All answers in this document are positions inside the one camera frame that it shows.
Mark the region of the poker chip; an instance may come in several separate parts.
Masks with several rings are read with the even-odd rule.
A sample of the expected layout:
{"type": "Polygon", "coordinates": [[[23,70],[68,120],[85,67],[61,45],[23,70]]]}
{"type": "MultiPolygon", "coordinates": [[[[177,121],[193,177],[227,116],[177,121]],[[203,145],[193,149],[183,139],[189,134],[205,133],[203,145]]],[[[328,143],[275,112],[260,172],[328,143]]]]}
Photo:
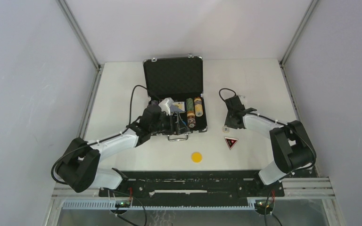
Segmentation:
{"type": "Polygon", "coordinates": [[[223,126],[223,127],[222,127],[222,131],[223,131],[224,133],[229,133],[229,132],[230,132],[230,128],[227,127],[227,126],[223,126]]]}

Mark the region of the red triangular card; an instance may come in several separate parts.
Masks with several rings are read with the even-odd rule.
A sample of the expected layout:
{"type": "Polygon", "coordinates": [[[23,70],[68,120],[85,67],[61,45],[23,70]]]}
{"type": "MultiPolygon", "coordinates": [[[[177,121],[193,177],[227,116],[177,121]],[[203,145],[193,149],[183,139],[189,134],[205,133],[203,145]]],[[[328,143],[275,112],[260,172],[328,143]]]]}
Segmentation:
{"type": "Polygon", "coordinates": [[[232,138],[232,137],[225,137],[224,138],[226,144],[227,144],[227,147],[231,150],[235,144],[238,142],[238,139],[237,138],[232,138]]]}

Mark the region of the playing card deck box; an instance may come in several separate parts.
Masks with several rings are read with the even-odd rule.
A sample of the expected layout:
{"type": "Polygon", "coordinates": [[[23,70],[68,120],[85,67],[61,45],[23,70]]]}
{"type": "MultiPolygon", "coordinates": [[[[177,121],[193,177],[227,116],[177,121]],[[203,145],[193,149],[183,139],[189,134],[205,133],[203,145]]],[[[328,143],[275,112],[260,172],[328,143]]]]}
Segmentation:
{"type": "Polygon", "coordinates": [[[186,112],[185,102],[173,102],[170,106],[170,111],[172,113],[184,113],[186,112]]]}

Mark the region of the yellow chip stack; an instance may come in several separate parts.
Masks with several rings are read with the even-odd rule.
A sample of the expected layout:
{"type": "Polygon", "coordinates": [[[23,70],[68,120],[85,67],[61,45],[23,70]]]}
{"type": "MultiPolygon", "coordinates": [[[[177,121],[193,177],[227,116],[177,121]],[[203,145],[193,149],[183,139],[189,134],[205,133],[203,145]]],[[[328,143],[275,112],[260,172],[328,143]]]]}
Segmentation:
{"type": "Polygon", "coordinates": [[[197,117],[203,116],[203,113],[204,113],[203,103],[202,103],[202,99],[200,97],[194,98],[194,108],[195,108],[195,115],[197,117]]]}

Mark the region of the yellow round button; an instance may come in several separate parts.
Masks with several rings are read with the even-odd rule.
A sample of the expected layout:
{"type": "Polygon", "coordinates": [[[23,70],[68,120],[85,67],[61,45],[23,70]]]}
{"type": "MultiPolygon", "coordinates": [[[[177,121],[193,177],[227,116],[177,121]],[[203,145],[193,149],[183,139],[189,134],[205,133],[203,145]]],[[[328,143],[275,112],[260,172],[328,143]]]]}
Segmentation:
{"type": "Polygon", "coordinates": [[[203,156],[201,153],[199,152],[194,152],[192,155],[191,155],[191,160],[194,162],[194,163],[200,163],[203,159],[203,156]]]}

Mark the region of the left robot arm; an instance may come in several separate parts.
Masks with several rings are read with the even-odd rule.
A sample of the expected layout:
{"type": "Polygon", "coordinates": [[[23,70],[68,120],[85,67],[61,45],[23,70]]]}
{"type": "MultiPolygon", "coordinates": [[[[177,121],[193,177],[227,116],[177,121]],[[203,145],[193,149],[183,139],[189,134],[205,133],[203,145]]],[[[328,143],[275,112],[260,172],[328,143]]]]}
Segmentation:
{"type": "Polygon", "coordinates": [[[115,195],[128,192],[128,183],[116,169],[103,169],[101,162],[121,151],[138,147],[154,134],[174,135],[188,132],[188,124],[179,113],[167,114],[157,105],[148,106],[143,114],[123,131],[96,141],[73,139],[64,154],[51,168],[52,178],[81,193],[88,188],[108,188],[115,195]]]}

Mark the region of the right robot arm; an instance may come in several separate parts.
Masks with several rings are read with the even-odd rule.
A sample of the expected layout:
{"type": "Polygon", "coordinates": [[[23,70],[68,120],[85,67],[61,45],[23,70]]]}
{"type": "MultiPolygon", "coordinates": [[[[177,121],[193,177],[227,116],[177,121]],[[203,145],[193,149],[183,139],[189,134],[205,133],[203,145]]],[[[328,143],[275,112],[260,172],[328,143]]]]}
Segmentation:
{"type": "Polygon", "coordinates": [[[273,183],[292,172],[314,166],[317,155],[300,121],[282,123],[260,115],[254,108],[246,109],[237,95],[225,99],[224,103],[228,109],[226,127],[249,129],[271,142],[273,161],[255,176],[256,194],[265,196],[273,183]]]}

